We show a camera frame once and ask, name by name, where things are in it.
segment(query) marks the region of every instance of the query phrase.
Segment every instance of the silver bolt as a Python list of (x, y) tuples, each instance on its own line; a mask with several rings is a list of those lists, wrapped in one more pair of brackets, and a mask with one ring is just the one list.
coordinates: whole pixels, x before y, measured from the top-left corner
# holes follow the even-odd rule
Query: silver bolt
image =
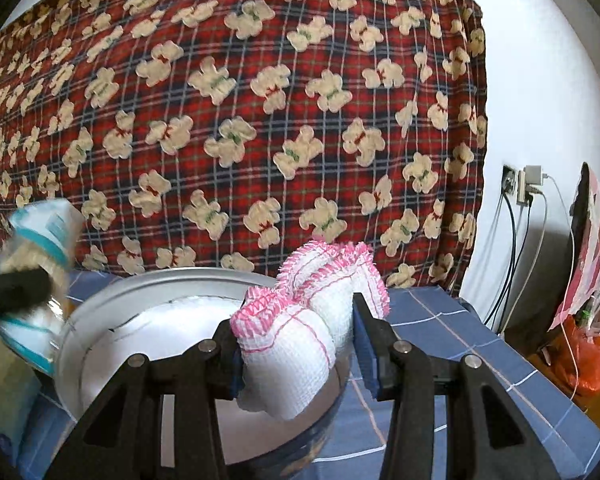
[(132, 368), (139, 368), (144, 364), (144, 356), (142, 354), (133, 354), (126, 360), (126, 364)]
[(216, 349), (216, 342), (213, 339), (203, 339), (198, 343), (198, 350), (208, 354), (209, 352), (213, 352)]
[(469, 354), (465, 356), (464, 364), (466, 364), (469, 368), (480, 368), (482, 365), (482, 359), (480, 359), (477, 355)]
[(400, 339), (394, 343), (394, 350), (396, 352), (400, 352), (401, 354), (408, 354), (411, 352), (411, 350), (413, 350), (413, 346), (408, 341), (403, 341)]

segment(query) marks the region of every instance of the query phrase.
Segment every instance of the red plaid fabric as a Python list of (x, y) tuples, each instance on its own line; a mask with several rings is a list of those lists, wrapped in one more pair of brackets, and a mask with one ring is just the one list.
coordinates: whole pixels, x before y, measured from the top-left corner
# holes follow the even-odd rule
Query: red plaid fabric
[(482, 195), (472, 0), (45, 0), (0, 34), (0, 245), (65, 197), (78, 264), (275, 274), (364, 241), (457, 291)]

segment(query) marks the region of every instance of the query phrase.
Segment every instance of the white and teal package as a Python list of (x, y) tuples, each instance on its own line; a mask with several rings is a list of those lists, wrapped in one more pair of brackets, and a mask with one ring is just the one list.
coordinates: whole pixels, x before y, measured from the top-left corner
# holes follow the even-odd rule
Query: white and teal package
[(42, 267), (52, 280), (52, 297), (28, 314), (0, 317), (0, 338), (33, 367), (51, 375), (56, 338), (71, 304), (66, 294), (75, 243), (84, 218), (68, 200), (35, 202), (11, 215), (13, 237), (0, 253), (0, 272)]

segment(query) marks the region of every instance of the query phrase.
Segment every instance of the tablecloth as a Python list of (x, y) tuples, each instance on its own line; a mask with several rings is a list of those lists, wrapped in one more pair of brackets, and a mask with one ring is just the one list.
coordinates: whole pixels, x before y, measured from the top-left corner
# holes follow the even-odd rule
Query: tablecloth
[[(70, 297), (76, 303), (117, 277), (80, 272)], [(496, 373), (546, 447), (561, 478), (581, 478), (600, 460), (600, 430), (565, 395), (504, 341), (482, 325), (464, 306), (439, 287), (394, 289), (388, 321), (398, 336), (430, 355), (458, 360), (478, 354)], [(298, 480), (373, 480), (378, 478), (392, 404), (375, 402), (365, 390), (355, 361), (334, 423), (333, 436)], [(436, 398), (434, 480), (445, 478), (445, 399)], [(59, 443), (72, 427), (53, 389), (43, 388), (20, 453), (26, 480), (43, 477)]]

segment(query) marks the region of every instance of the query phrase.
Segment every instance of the red plastic bag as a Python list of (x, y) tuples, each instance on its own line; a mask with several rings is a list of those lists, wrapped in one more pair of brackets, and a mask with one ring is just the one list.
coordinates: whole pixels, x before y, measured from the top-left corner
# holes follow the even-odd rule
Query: red plastic bag
[[(584, 330), (576, 326), (573, 316), (564, 321), (564, 331), (578, 365), (576, 393), (581, 396), (594, 396), (600, 392), (600, 335), (587, 337)], [(559, 380), (573, 389), (576, 387), (576, 375), (571, 353), (562, 334), (552, 344), (551, 350), (552, 371)]]

